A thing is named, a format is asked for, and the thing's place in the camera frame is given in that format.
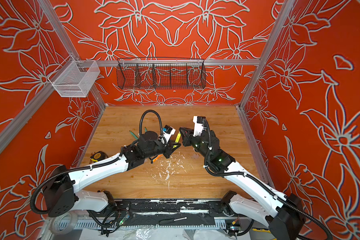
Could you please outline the yellow highlighter pen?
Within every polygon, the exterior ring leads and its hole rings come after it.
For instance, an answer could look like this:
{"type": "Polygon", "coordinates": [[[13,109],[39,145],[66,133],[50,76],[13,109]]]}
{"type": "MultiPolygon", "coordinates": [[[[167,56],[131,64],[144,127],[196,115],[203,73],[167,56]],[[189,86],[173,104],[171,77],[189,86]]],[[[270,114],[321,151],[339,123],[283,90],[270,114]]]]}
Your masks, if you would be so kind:
{"type": "Polygon", "coordinates": [[[178,133],[175,142],[178,143],[180,141],[180,138],[181,138],[181,133],[178,133]]]}

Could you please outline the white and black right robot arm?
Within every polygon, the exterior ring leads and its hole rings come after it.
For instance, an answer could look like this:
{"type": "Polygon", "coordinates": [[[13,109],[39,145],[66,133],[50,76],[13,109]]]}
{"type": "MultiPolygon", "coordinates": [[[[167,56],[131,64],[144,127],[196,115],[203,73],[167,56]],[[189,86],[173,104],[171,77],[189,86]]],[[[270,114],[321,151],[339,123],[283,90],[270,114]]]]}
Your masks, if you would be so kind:
{"type": "Polygon", "coordinates": [[[252,175],[220,148],[220,141],[213,131],[181,127],[179,132],[183,146],[193,147],[204,157],[204,168],[210,175],[234,183],[253,198],[249,201],[237,193],[226,194],[234,213],[268,227],[278,240],[302,239],[300,231],[307,217],[302,201],[296,195],[286,196],[252,175]]]}

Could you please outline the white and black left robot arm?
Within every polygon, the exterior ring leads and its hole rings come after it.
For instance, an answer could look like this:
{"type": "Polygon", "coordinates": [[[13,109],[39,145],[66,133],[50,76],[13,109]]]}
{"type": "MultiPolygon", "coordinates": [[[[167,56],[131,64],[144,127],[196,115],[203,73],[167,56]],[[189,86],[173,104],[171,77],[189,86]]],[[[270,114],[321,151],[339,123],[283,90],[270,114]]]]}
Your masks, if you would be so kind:
{"type": "Polygon", "coordinates": [[[103,211],[114,202],[112,195],[84,189],[102,179],[139,167],[146,161],[153,162],[160,155],[168,159],[180,146],[171,140],[175,132],[169,126],[163,128],[161,135],[148,131],[109,158],[69,170],[64,166],[56,168],[52,176],[38,187],[47,207],[40,213],[55,218],[73,210],[103,211]]]}

